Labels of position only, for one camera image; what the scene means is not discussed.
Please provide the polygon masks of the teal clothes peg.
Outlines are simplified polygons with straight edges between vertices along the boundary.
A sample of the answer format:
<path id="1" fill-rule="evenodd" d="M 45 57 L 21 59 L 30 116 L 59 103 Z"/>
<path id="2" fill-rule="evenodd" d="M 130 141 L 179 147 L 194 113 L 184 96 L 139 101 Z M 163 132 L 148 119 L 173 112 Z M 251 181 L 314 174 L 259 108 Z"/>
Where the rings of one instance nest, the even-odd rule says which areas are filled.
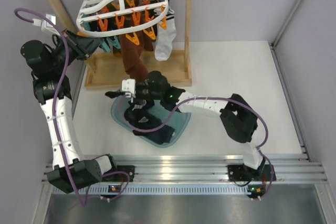
<path id="1" fill-rule="evenodd" d="M 105 37 L 99 48 L 101 48 L 104 52 L 112 52 L 114 54 L 121 52 L 121 45 L 116 36 Z"/>

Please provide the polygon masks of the white plastic clip hanger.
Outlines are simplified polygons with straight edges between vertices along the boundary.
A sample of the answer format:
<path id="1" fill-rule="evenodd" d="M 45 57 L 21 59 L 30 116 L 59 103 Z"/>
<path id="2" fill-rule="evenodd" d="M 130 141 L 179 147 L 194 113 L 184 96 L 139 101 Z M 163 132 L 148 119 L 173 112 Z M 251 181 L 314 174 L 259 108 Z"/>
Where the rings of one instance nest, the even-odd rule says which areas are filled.
<path id="1" fill-rule="evenodd" d="M 167 29 L 169 0 L 83 0 L 78 30 L 91 37 L 113 37 L 144 31 L 155 39 L 154 26 Z"/>

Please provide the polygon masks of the black sock with white label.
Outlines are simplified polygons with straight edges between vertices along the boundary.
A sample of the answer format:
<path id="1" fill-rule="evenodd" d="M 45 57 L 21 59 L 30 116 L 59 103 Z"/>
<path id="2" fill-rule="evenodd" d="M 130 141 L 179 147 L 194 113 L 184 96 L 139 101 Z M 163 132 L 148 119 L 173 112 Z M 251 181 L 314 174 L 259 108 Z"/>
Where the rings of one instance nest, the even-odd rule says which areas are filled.
<path id="1" fill-rule="evenodd" d="M 133 99 L 132 101 L 129 101 L 129 105 L 132 111 L 135 110 L 147 111 L 150 108 L 152 108 L 155 105 L 155 103 L 153 100 Z"/>

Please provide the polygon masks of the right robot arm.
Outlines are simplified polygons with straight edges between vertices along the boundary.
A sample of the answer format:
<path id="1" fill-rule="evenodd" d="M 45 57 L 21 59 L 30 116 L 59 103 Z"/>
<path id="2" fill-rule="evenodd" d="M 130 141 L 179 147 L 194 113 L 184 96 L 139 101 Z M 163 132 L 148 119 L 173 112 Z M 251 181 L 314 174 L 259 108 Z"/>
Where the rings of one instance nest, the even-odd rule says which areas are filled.
<path id="1" fill-rule="evenodd" d="M 232 94 L 228 99 L 200 97 L 171 85 L 159 71 L 151 71 L 144 81 L 123 80 L 120 90 L 108 91 L 105 95 L 111 99 L 128 96 L 129 106 L 122 113 L 122 119 L 134 135 L 144 136 L 157 145 L 169 142 L 174 128 L 149 112 L 156 101 L 170 112 L 169 116 L 174 113 L 197 113 L 217 117 L 227 135 L 247 148 L 239 180 L 258 180 L 264 174 L 265 162 L 257 153 L 253 141 L 258 116 L 239 94 Z"/>

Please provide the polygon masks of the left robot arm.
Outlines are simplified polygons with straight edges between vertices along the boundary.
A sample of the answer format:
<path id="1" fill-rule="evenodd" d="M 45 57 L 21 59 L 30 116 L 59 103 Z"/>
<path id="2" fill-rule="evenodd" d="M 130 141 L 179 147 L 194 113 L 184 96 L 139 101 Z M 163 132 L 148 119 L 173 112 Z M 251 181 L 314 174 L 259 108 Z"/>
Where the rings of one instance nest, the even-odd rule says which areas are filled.
<path id="1" fill-rule="evenodd" d="M 119 169 L 109 154 L 85 159 L 76 138 L 72 118 L 71 87 L 65 67 L 74 60 L 86 60 L 102 43 L 102 38 L 83 37 L 68 30 L 54 35 L 55 48 L 39 40 L 22 45 L 21 55 L 31 68 L 33 91 L 47 120 L 52 142 L 50 184 L 71 193 L 102 181 L 117 178 Z"/>

